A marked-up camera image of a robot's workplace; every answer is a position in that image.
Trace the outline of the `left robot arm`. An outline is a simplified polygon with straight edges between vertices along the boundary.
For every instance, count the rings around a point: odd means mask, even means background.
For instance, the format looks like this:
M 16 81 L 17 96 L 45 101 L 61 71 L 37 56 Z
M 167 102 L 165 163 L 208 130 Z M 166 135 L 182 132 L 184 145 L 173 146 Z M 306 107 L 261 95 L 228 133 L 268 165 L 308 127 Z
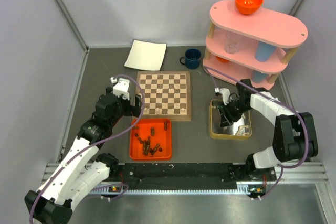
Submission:
M 145 105 L 144 92 L 135 95 L 131 105 L 128 91 L 116 95 L 112 87 L 99 97 L 91 118 L 80 128 L 73 145 L 54 173 L 36 191 L 25 196 L 29 222 L 68 223 L 81 201 L 102 181 L 114 180 L 119 174 L 115 157 L 101 154 L 84 174 L 87 162 L 114 138 L 113 127 L 123 116 L 140 119 Z

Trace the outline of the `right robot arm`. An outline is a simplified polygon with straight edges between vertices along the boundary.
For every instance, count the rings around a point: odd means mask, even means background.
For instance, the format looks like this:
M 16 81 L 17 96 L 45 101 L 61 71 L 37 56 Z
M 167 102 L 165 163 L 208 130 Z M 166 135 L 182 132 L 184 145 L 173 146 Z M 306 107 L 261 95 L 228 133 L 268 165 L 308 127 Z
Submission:
M 217 107 L 221 127 L 237 122 L 244 113 L 255 110 L 261 113 L 273 126 L 272 146 L 263 151 L 248 155 L 245 174 L 252 180 L 264 174 L 264 169 L 283 162 L 315 157 L 318 154 L 318 141 L 312 114 L 299 113 L 274 98 L 265 88 L 254 88 L 250 79 L 236 83 L 236 98 L 226 88 L 216 88 L 217 96 L 222 98 Z

